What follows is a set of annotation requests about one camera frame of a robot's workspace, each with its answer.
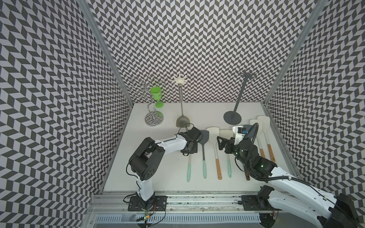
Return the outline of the white spatula mint handle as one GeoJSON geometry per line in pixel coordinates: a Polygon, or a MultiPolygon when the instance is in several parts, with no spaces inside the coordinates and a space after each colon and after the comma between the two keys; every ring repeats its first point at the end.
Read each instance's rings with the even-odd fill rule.
{"type": "MultiPolygon", "coordinates": [[[[231,139],[233,137],[233,131],[230,129],[221,129],[220,130],[220,137],[231,139]]],[[[232,177],[232,168],[231,168],[231,161],[230,161],[230,155],[227,154],[227,171],[228,171],[228,177],[232,177]]]]}

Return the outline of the white spatula wooden handle rack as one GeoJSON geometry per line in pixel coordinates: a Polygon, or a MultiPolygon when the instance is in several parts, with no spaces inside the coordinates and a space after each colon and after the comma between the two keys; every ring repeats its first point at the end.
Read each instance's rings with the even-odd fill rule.
{"type": "Polygon", "coordinates": [[[220,136],[220,130],[218,127],[208,127],[207,131],[209,132],[209,142],[213,145],[214,155],[215,155],[215,163],[217,168],[217,176],[219,180],[222,180],[220,161],[218,157],[217,151],[217,137],[220,136]]]}

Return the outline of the grey spatula mint handle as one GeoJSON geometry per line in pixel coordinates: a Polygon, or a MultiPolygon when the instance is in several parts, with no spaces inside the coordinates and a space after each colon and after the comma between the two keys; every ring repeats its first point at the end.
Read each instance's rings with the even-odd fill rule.
{"type": "Polygon", "coordinates": [[[244,124],[243,127],[245,127],[247,131],[249,131],[252,128],[252,125],[244,124]]]}

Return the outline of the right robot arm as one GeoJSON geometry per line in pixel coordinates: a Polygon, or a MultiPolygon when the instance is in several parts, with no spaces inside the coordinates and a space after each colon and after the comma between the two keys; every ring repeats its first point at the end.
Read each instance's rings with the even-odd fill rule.
{"type": "Polygon", "coordinates": [[[259,208],[289,212],[318,228],[359,227],[359,216],[349,196],[315,188],[260,156],[254,144],[258,129],[259,123],[249,130],[234,126],[234,138],[217,136],[216,140],[219,150],[234,155],[250,177],[265,183],[256,196],[259,208]]]}

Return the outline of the grey turner mint handle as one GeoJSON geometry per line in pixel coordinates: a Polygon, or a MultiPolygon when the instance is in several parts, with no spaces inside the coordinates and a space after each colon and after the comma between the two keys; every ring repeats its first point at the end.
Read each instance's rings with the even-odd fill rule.
{"type": "Polygon", "coordinates": [[[199,143],[202,146],[202,164],[203,164],[203,177],[207,178],[207,170],[206,170],[206,159],[205,159],[205,144],[209,140],[209,132],[206,130],[201,131],[201,139],[199,140],[199,143]]]}

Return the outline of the steel spoon brown handle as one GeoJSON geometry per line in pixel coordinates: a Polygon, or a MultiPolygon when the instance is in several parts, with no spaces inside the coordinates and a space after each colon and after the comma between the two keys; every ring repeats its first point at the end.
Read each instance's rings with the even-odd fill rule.
{"type": "Polygon", "coordinates": [[[242,165],[243,165],[243,170],[246,176],[246,180],[249,181],[250,180],[250,175],[248,173],[248,169],[246,168],[246,163],[247,163],[247,156],[248,156],[248,152],[251,146],[251,141],[250,139],[247,137],[248,134],[245,135],[245,137],[240,141],[240,145],[242,147],[242,154],[241,157],[235,157],[237,160],[239,160],[242,165]]]}

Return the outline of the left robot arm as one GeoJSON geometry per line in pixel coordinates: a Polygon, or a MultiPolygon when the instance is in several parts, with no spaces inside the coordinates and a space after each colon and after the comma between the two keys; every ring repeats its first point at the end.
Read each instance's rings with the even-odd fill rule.
{"type": "Polygon", "coordinates": [[[173,152],[181,152],[184,155],[197,153],[197,143],[201,138],[202,133],[196,127],[179,132],[169,139],[145,138],[127,163],[136,177],[138,186],[138,191],[130,196],[128,211],[165,211],[167,196],[155,194],[152,177],[165,155],[173,152]]]}

